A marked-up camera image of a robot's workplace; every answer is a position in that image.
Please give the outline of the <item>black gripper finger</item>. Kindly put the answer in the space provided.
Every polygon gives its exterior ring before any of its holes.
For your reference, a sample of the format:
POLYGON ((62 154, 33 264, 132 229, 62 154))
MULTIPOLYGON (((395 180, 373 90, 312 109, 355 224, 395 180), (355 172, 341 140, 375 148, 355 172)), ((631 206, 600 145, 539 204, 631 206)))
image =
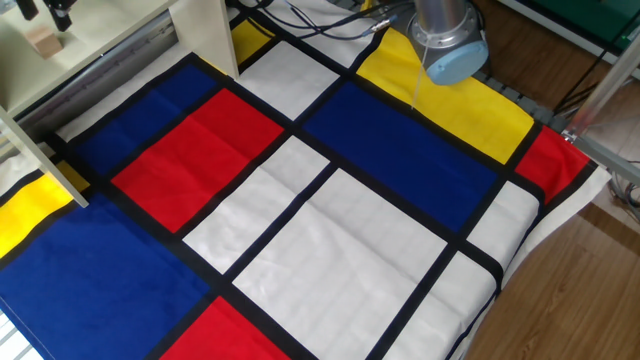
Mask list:
POLYGON ((56 28, 60 32, 66 32, 72 25, 71 7, 77 0, 43 0, 43 2, 49 10, 56 28))
POLYGON ((34 0, 15 0, 15 2, 22 16, 27 21, 33 20, 39 14, 39 10, 35 5, 34 0))

